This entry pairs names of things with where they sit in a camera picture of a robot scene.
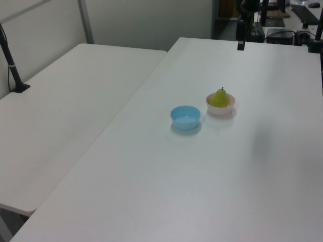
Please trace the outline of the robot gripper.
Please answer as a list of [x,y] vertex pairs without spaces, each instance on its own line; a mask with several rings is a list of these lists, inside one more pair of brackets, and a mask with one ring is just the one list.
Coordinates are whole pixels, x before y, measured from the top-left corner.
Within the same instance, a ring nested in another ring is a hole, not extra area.
[[238,42],[237,49],[245,49],[246,39],[246,21],[253,20],[254,13],[259,10],[260,0],[237,0],[237,12],[240,20],[237,22],[236,40]]

